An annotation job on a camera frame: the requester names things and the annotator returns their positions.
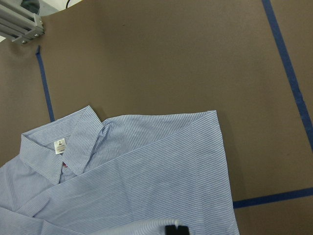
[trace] blue and white striped shirt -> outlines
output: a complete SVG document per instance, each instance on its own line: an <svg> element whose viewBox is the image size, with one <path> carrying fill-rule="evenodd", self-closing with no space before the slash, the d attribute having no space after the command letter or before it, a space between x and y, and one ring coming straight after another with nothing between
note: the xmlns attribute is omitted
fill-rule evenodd
<svg viewBox="0 0 313 235"><path fill-rule="evenodd" d="M1 208L83 234L163 218L238 234L216 111L101 122L88 106L22 134L0 188Z"/></svg>

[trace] white label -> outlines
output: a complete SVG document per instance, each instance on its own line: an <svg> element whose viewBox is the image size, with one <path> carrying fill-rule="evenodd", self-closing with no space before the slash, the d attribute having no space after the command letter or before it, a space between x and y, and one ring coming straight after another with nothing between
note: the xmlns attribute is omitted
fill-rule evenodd
<svg viewBox="0 0 313 235"><path fill-rule="evenodd" d="M67 144L65 143L65 139L61 139L54 142L55 154L64 153Z"/></svg>

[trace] blue tape strip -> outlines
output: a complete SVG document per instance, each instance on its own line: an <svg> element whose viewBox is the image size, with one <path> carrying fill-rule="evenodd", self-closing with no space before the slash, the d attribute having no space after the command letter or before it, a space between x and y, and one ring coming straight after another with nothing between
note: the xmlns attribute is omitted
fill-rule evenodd
<svg viewBox="0 0 313 235"><path fill-rule="evenodd" d="M270 0L262 0L266 15L268 17L268 22L270 24L271 30L273 32L276 45L278 47L278 51L280 54L280 57L282 59L282 62L285 67L285 71L289 80L289 84L291 86L291 90L295 99L295 102L297 104L304 128L307 132L307 136L311 145L311 149L313 151L313 126L312 121L310 118L310 115L307 110L307 106L303 100L302 93L299 89L298 81L295 76L295 72L293 70L291 60L289 58L287 48L283 39L283 36L280 32L272 5L270 3Z"/></svg>
<svg viewBox="0 0 313 235"><path fill-rule="evenodd" d="M299 197L308 197L313 196L313 188L306 188L296 191L283 192L279 194L264 196L264 197L256 197L251 199L246 199L242 201L233 202L234 209L242 208L242 207L250 207L256 206L271 202L279 202L284 200L295 199Z"/></svg>
<svg viewBox="0 0 313 235"><path fill-rule="evenodd" d="M50 94L49 94L49 89L48 89L48 84L47 84L47 79L45 77L44 63L43 63L43 60L42 60L41 55L40 55L40 46L38 46L38 48L37 48L36 57L37 57L39 68L40 68L41 79L42 79L42 82L43 82L43 87L44 87L44 92L45 92L45 101L47 103L50 121L53 122L54 121L54 114L53 114L53 110L52 110L51 99L50 99Z"/></svg>

